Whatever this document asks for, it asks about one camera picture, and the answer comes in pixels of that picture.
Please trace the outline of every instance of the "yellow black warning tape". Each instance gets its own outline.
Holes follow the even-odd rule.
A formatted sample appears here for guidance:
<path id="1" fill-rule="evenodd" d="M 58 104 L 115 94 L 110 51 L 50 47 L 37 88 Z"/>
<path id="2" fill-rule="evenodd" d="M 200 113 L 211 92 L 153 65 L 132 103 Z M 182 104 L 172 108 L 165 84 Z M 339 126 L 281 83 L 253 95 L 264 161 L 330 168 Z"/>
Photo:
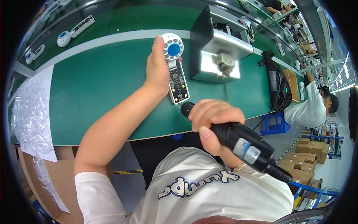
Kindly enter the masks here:
<path id="1" fill-rule="evenodd" d="M 125 175 L 125 174 L 134 174 L 134 173 L 143 173 L 143 170 L 127 170 L 127 171 L 114 171 L 115 174 Z"/>
<path id="2" fill-rule="evenodd" d="M 282 159 L 282 157 L 284 156 L 284 155 L 286 155 L 286 153 L 288 153 L 289 152 L 289 150 L 290 149 L 292 149 L 292 147 L 298 142 L 298 140 L 302 137 L 302 135 L 304 134 L 304 133 L 306 133 L 306 128 L 303 130 L 303 132 L 302 132 L 302 134 L 298 137 L 298 139 L 295 141 L 295 143 L 293 143 L 292 145 L 291 145 L 291 147 L 276 161 L 276 163 L 278 162 L 278 161 L 280 161 L 280 159 Z"/>

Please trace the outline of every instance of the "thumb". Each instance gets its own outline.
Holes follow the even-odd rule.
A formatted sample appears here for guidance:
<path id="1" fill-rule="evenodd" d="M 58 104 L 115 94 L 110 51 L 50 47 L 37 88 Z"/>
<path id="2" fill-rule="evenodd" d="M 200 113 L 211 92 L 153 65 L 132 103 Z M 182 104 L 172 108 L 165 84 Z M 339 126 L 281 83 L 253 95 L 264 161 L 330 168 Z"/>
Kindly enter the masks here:
<path id="1" fill-rule="evenodd" d="M 215 133 L 205 126 L 199 129 L 200 141 L 203 148 L 213 156 L 218 156 L 221 148 L 221 144 Z"/>
<path id="2" fill-rule="evenodd" d="M 161 35 L 157 35 L 154 39 L 154 43 L 152 46 L 152 63 L 154 65 L 160 64 L 164 59 L 164 40 Z"/>

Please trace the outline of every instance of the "hand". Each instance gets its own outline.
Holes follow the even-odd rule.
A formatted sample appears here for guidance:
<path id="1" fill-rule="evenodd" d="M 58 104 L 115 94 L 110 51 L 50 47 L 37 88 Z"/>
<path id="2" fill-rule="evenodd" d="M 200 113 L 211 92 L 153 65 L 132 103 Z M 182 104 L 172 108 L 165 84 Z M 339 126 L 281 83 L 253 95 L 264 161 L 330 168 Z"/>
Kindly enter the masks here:
<path id="1" fill-rule="evenodd" d="M 152 46 L 152 53 L 147 59 L 147 77 L 143 86 L 151 91 L 157 91 L 164 97 L 169 91 L 169 68 L 163 52 L 164 40 L 157 35 Z"/>
<path id="2" fill-rule="evenodd" d="M 219 156 L 226 148 L 220 144 L 215 133 L 209 129 L 211 124 L 245 123 L 245 116 L 239 108 L 235 108 L 225 101 L 212 99 L 203 99 L 195 104 L 188 119 L 192 121 L 193 131 L 199 132 L 204 149 L 213 156 Z"/>

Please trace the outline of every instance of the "blue stool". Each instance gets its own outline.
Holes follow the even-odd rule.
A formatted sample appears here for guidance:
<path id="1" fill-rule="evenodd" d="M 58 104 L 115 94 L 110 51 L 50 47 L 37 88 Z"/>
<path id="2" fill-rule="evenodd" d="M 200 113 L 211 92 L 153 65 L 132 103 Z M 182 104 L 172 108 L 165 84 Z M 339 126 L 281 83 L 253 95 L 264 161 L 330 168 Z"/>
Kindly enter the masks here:
<path id="1" fill-rule="evenodd" d="M 182 142 L 184 138 L 184 134 L 174 134 L 170 137 L 174 138 L 177 142 Z"/>
<path id="2" fill-rule="evenodd" d="M 265 129 L 263 131 L 260 131 L 261 136 L 264 136 L 267 134 L 286 133 L 291 129 L 291 125 L 286 123 L 286 121 L 284 119 L 283 112 L 277 112 L 274 115 L 268 114 L 268 115 L 264 115 L 262 117 L 265 118 L 265 116 L 268 116 L 268 117 L 264 120 Z M 269 125 L 268 121 L 270 118 L 275 118 L 275 120 L 276 120 L 275 125 Z"/>

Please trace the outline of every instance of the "blue button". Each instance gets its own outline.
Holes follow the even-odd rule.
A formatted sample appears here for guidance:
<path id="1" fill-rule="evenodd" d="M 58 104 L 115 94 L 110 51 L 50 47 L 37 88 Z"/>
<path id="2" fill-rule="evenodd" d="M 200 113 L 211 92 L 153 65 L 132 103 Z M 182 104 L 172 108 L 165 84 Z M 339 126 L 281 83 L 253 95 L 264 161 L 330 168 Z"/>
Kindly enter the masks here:
<path id="1" fill-rule="evenodd" d="M 169 45 L 169 47 L 168 47 L 168 54 L 170 56 L 177 55 L 179 53 L 179 51 L 180 51 L 179 44 L 173 43 L 173 44 Z"/>

